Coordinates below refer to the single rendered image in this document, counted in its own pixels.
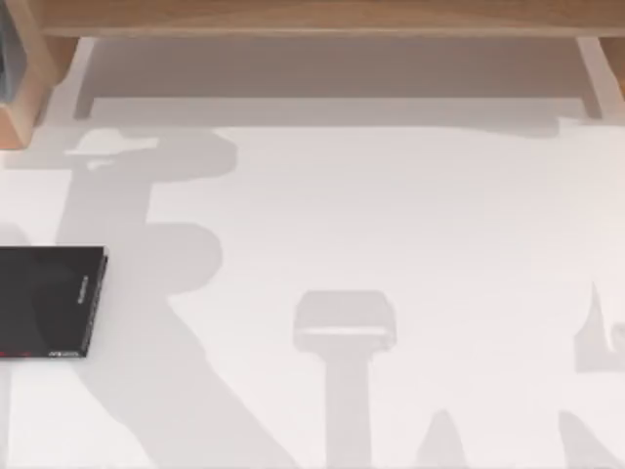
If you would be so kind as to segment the wooden shelf unit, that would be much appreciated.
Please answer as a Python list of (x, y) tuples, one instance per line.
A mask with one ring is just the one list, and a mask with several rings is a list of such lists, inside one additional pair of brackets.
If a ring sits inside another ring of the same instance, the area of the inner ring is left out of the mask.
[(0, 104), (0, 149), (23, 149), (82, 37), (426, 36), (600, 40), (625, 97), (625, 0), (0, 0), (26, 74)]

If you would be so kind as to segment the black book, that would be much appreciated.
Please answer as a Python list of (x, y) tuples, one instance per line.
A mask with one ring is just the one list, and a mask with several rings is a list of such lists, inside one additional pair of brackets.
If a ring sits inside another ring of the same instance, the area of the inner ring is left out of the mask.
[(0, 360), (86, 358), (107, 263), (97, 245), (0, 246)]

